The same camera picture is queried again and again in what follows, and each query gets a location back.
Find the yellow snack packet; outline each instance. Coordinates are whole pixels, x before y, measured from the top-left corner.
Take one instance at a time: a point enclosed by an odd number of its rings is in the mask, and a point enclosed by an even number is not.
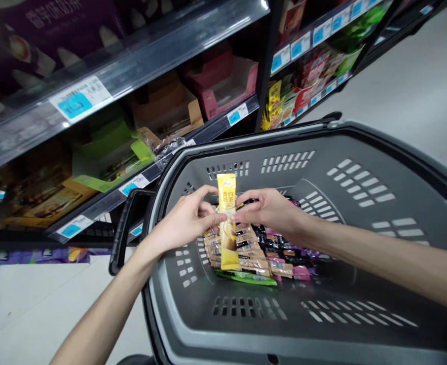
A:
[[[240,268],[236,228],[230,219],[235,213],[235,174],[217,174],[217,181],[218,207],[220,213],[227,215],[227,220],[220,223],[222,270],[236,270]]]
[[[279,97],[281,95],[281,80],[275,83],[269,88],[269,106],[268,109],[271,110],[274,105],[279,103]]]

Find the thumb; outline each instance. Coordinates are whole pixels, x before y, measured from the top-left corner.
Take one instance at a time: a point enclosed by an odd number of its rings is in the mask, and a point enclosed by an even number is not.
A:
[[[204,226],[204,229],[208,229],[212,226],[218,226],[220,222],[227,219],[226,214],[209,214],[206,217],[200,219],[200,223]]]
[[[262,223],[258,211],[236,213],[231,216],[235,223]]]

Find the basket handle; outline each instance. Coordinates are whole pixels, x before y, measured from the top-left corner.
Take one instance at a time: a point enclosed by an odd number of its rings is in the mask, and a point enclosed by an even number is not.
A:
[[[129,193],[127,200],[122,210],[119,224],[117,225],[116,236],[114,238],[114,246],[112,248],[112,254],[110,255],[110,262],[108,264],[108,272],[112,276],[116,276],[117,273],[124,265],[124,257],[126,255],[127,237],[129,235],[129,217],[132,216],[136,205],[134,201],[136,196],[147,195],[149,196],[149,203],[147,205],[146,212],[144,214],[144,221],[142,223],[141,237],[144,238],[149,232],[149,220],[151,217],[151,208],[154,204],[154,198],[156,193],[148,189],[133,189]]]

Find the metal shelf frame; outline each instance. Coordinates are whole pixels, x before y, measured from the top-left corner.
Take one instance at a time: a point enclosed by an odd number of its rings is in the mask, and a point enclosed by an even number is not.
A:
[[[261,0],[198,2],[94,53],[84,60],[83,66],[56,72],[34,89],[3,100],[9,110],[0,120],[0,166],[228,38],[269,11],[267,2]],[[96,104],[93,101],[89,110],[70,119],[58,109],[59,100],[97,80],[108,95],[98,98]]]

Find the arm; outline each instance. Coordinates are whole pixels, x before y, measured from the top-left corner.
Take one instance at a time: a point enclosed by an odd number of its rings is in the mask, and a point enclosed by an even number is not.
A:
[[[107,361],[159,257],[169,249],[195,240],[209,227],[217,232],[218,224],[227,219],[202,201],[209,193],[218,194],[218,189],[205,185],[180,198],[70,332],[52,365],[95,365]]]
[[[259,222],[296,246],[325,252],[447,306],[447,250],[325,221],[290,204],[274,189],[250,190],[236,206],[259,199],[233,216]]]

